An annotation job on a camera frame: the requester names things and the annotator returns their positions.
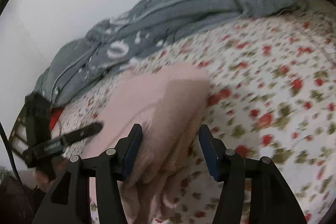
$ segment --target bed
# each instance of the bed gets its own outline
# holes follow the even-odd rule
[[[204,123],[244,157],[269,156],[294,192],[309,224],[336,198],[336,21],[324,0],[301,0],[292,11],[237,20],[176,42],[130,69],[156,73],[175,62],[207,70],[211,95]],[[122,79],[104,78],[64,109],[53,135],[99,118]],[[86,141],[64,156],[80,155]],[[208,174],[195,140],[175,215],[154,223],[211,223],[221,184]],[[241,222],[248,223],[250,183]],[[91,204],[93,223],[99,223]]]

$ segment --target red flower pattern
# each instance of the red flower pattern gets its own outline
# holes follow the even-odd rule
[[[290,68],[287,65],[282,65],[280,68],[280,73],[286,74],[289,72]]]
[[[272,113],[266,113],[258,119],[257,126],[260,130],[269,128],[272,124],[272,120],[273,120]]]
[[[227,40],[227,39],[229,39],[230,37],[231,37],[230,35],[226,35],[226,36],[224,36],[224,37],[222,38],[222,41]]]
[[[206,215],[207,215],[207,213],[204,212],[204,211],[197,211],[195,213],[195,217],[197,217],[197,218],[206,217]]]
[[[211,129],[212,133],[217,133],[219,132],[220,128],[219,127],[214,127],[213,129]]]
[[[298,53],[296,55],[297,57],[301,56],[305,52],[307,52],[307,53],[312,53],[313,52],[311,47],[306,47],[306,48],[299,47],[297,50],[298,50]]]
[[[240,62],[240,63],[238,64],[238,68],[240,68],[240,69],[246,69],[248,66],[249,66],[249,65],[248,65],[247,62]]]
[[[308,135],[305,137],[305,140],[311,142],[314,139],[313,135]]]
[[[335,104],[334,103],[330,103],[328,105],[328,109],[329,109],[329,111],[334,111],[335,110]]]
[[[302,87],[303,87],[303,81],[301,79],[297,78],[292,82],[292,88],[293,89],[299,90]]]
[[[245,145],[239,145],[236,147],[235,151],[241,155],[243,158],[246,158],[248,154],[251,152],[251,150],[246,147]]]
[[[248,42],[244,42],[244,43],[238,44],[238,45],[236,46],[236,49],[241,50],[241,49],[243,49],[244,47],[246,47],[248,44],[249,44]]]
[[[201,61],[197,68],[201,69],[201,68],[206,68],[207,66],[209,66],[213,61]]]
[[[166,51],[163,51],[163,52],[161,53],[159,59],[161,59],[162,57],[164,57],[164,56],[166,55],[166,53],[167,53]]]
[[[308,29],[309,26],[310,26],[310,22],[305,21],[305,22],[303,23],[303,28],[304,28],[304,29]]]
[[[319,173],[317,174],[317,179],[320,180],[323,177],[325,171],[325,166],[322,166]]]
[[[266,147],[266,146],[268,146],[270,143],[271,143],[271,141],[273,140],[273,135],[271,135],[271,134],[268,134],[268,135],[264,135],[262,138],[262,144],[263,144],[263,146],[264,147]]]
[[[265,45],[263,47],[263,55],[264,56],[269,56],[271,54],[271,49],[272,49],[272,47],[270,45]]]
[[[220,100],[221,100],[221,96],[219,93],[213,94],[208,98],[208,106],[217,105]]]
[[[253,110],[250,110],[250,117],[252,119],[256,119],[256,117],[259,115],[259,110],[258,109],[253,109]]]
[[[305,102],[305,103],[303,104],[303,107],[304,107],[306,110],[311,109],[311,107],[312,107],[312,103],[311,103],[311,101],[309,101],[309,102]]]
[[[289,38],[290,44],[293,44],[294,42],[297,42],[297,41],[299,41],[299,39],[297,39],[296,37],[290,37]]]
[[[309,222],[309,220],[311,219],[311,214],[306,214],[305,219],[306,219],[307,222]]]
[[[297,139],[298,137],[299,137],[299,133],[297,133],[297,132],[292,133],[292,139],[293,140]]]
[[[315,85],[317,86],[322,86],[323,85],[323,80],[321,78],[317,78],[314,80]]]
[[[219,92],[219,95],[221,96],[222,99],[227,99],[230,97],[231,95],[231,90],[226,88],[226,89],[222,89],[220,92]]]
[[[324,196],[323,196],[323,200],[326,200],[329,196],[330,192],[328,191]]]

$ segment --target white wall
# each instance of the white wall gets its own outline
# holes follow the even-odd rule
[[[37,77],[66,42],[139,0],[10,0],[0,16],[0,121],[7,134]],[[17,163],[20,170],[23,163]],[[0,165],[10,168],[0,143]]]

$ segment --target bed sheet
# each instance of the bed sheet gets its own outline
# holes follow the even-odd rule
[[[315,224],[336,198],[335,27],[330,16],[301,6],[276,17],[237,20],[198,33],[131,69],[155,73],[175,62],[191,62],[207,70],[212,86],[204,123],[241,155],[271,157],[308,223]],[[122,77],[103,79],[69,104],[53,134],[96,120]],[[85,142],[64,155],[80,155]],[[189,158],[189,175],[176,197],[175,215],[153,223],[212,223],[222,184],[208,174],[197,140]],[[244,224],[249,190],[247,181]],[[95,204],[91,214],[93,223],[99,223]]]

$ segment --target metal pivot bolt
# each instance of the metal pivot bolt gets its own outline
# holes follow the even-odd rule
[[[263,157],[262,161],[266,164],[269,164],[271,162],[271,159],[269,157]]]
[[[77,160],[79,160],[79,157],[77,155],[74,155],[70,158],[71,162],[76,162]]]
[[[232,149],[227,149],[227,150],[225,151],[225,154],[226,154],[226,155],[229,155],[229,156],[233,156],[235,153],[236,153],[236,152],[235,152],[234,150],[232,150]]]
[[[108,150],[106,150],[106,154],[109,156],[112,156],[116,153],[116,150],[114,148],[109,148]]]

